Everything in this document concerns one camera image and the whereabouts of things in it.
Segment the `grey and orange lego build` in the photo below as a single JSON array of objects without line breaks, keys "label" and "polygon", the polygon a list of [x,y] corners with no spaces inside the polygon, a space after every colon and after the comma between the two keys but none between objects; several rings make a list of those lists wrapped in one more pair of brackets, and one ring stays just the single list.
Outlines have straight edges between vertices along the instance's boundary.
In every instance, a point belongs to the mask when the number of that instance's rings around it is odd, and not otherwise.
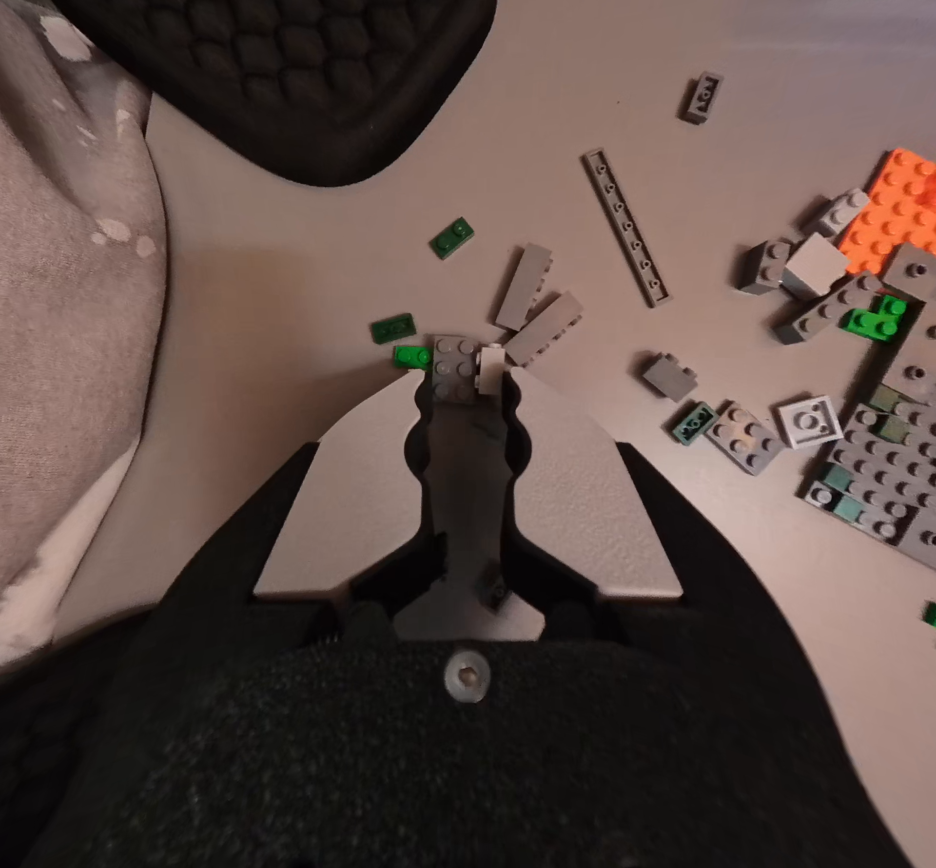
[{"label": "grey and orange lego build", "polygon": [[935,167],[892,150],[870,203],[841,235],[852,275],[871,271],[908,303],[890,343],[871,340],[872,376],[802,498],[904,556],[935,563]]}]

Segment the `dark grey six-stud lego plate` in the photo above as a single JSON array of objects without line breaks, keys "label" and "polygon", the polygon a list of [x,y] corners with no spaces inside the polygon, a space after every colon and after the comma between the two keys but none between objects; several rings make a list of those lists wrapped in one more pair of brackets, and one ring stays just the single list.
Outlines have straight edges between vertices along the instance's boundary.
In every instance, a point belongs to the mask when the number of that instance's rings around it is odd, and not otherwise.
[{"label": "dark grey six-stud lego plate", "polygon": [[761,475],[785,448],[770,428],[736,401],[727,403],[706,438],[753,477]]}]

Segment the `light grey square lego tile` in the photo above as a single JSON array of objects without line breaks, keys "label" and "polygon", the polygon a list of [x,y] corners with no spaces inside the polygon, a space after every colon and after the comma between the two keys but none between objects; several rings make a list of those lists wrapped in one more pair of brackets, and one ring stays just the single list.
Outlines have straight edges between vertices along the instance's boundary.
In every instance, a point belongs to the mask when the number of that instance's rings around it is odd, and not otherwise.
[{"label": "light grey square lego tile", "polygon": [[778,405],[776,415],[783,440],[793,451],[804,451],[843,438],[836,408],[827,394]]}]

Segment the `grey lego slope brick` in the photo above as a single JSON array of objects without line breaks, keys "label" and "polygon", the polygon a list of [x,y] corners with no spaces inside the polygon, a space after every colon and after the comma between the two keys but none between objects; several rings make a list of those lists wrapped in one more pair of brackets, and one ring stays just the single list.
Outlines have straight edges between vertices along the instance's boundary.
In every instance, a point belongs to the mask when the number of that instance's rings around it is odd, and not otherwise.
[{"label": "grey lego slope brick", "polygon": [[681,365],[671,353],[659,353],[641,373],[642,380],[658,394],[679,403],[698,387],[696,372]]}]

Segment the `light grey smooth lego piece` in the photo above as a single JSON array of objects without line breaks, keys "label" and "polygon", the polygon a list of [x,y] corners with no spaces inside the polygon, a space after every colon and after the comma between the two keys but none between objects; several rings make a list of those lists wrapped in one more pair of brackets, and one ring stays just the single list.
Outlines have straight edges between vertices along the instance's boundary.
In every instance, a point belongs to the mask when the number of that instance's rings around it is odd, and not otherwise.
[{"label": "light grey smooth lego piece", "polygon": [[849,257],[829,238],[813,232],[791,252],[780,286],[797,299],[818,299],[846,274],[849,263]]}]

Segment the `dark grey four-stud lego plate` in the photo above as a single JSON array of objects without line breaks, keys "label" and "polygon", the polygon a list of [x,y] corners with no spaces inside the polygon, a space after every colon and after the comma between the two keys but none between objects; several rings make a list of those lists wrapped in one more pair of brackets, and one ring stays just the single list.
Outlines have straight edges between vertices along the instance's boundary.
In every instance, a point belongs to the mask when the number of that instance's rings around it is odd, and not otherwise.
[{"label": "dark grey four-stud lego plate", "polygon": [[848,275],[789,321],[776,325],[773,333],[783,345],[809,341],[838,325],[852,310],[869,309],[881,286],[881,280],[869,270]]}]

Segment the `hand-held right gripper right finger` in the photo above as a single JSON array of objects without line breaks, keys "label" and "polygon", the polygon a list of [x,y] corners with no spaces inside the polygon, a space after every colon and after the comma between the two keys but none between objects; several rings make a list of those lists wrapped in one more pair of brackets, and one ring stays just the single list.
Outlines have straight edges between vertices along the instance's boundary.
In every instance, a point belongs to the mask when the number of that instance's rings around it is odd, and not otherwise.
[{"label": "hand-held right gripper right finger", "polygon": [[503,382],[510,470],[507,585],[527,601],[673,601],[683,588],[612,436],[512,367]]}]

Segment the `dark grey studded lego brick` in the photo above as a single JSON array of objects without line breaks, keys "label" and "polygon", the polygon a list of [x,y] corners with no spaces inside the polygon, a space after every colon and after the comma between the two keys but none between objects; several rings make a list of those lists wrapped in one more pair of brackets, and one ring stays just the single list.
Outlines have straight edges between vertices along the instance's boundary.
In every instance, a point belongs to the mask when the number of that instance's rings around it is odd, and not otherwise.
[{"label": "dark grey studded lego brick", "polygon": [[457,335],[431,336],[431,390],[435,403],[473,405],[481,344]]}]

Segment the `grey long lego brick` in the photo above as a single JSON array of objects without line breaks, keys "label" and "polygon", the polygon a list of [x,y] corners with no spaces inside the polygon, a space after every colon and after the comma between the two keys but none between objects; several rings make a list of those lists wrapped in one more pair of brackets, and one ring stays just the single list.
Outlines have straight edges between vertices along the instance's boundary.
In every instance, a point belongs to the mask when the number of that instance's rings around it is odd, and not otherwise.
[{"label": "grey long lego brick", "polygon": [[495,325],[518,332],[527,324],[528,316],[542,292],[552,262],[552,251],[547,248],[528,244],[523,249],[495,315]]},{"label": "grey long lego brick", "polygon": [[569,290],[564,291],[504,344],[510,364],[530,365],[575,326],[582,314],[579,300]]}]

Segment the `dark grey small lego brick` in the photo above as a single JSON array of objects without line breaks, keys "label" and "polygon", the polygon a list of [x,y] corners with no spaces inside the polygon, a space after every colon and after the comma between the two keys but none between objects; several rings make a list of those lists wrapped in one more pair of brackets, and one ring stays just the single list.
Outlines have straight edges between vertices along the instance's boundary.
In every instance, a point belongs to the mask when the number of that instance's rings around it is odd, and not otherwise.
[{"label": "dark grey small lego brick", "polygon": [[749,249],[741,263],[736,289],[749,295],[763,295],[779,289],[792,244],[769,239]]}]

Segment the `small dark grey lego plate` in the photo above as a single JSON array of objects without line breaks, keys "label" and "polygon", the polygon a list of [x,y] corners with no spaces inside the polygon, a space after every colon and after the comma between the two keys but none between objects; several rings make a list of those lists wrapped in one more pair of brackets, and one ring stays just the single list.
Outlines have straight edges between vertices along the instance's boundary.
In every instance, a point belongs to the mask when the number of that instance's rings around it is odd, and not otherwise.
[{"label": "small dark grey lego plate", "polygon": [[691,93],[685,101],[681,118],[683,121],[701,126],[706,124],[723,84],[723,76],[714,72],[703,72],[694,82]]}]

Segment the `light grey small lego brick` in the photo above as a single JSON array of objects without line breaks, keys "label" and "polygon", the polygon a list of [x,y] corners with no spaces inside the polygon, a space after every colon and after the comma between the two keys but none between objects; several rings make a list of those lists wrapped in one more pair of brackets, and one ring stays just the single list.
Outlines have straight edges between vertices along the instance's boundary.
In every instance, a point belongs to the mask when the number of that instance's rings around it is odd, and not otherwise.
[{"label": "light grey small lego brick", "polygon": [[862,210],[870,197],[860,188],[852,188],[836,196],[803,226],[806,233],[819,233],[825,238],[842,235]]}]

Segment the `black office chair seat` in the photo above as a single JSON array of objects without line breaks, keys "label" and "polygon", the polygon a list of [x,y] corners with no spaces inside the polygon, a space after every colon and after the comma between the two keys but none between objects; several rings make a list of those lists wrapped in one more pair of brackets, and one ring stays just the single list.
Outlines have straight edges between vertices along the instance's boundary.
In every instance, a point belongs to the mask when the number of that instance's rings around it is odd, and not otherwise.
[{"label": "black office chair seat", "polygon": [[53,0],[246,160],[321,188],[381,172],[471,66],[497,0]]}]

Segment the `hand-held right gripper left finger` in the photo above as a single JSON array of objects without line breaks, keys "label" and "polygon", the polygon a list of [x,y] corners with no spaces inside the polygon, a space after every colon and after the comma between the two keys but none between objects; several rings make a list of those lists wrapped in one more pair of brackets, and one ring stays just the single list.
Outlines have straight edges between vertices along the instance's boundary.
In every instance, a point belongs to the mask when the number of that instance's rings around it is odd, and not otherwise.
[{"label": "hand-held right gripper left finger", "polygon": [[318,442],[253,594],[340,596],[433,558],[424,472],[431,413],[425,373],[411,370],[352,407]]}]

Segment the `long dark grey lego plate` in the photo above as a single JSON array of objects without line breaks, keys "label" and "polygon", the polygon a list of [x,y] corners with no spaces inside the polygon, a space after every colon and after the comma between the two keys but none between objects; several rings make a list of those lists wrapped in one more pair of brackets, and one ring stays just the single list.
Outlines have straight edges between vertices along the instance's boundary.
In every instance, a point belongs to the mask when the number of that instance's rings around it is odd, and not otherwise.
[{"label": "long dark grey lego plate", "polygon": [[661,307],[672,299],[672,293],[663,281],[660,267],[638,226],[624,194],[624,188],[619,183],[605,151],[587,151],[581,156],[581,162],[631,267],[642,298],[651,309]]}]

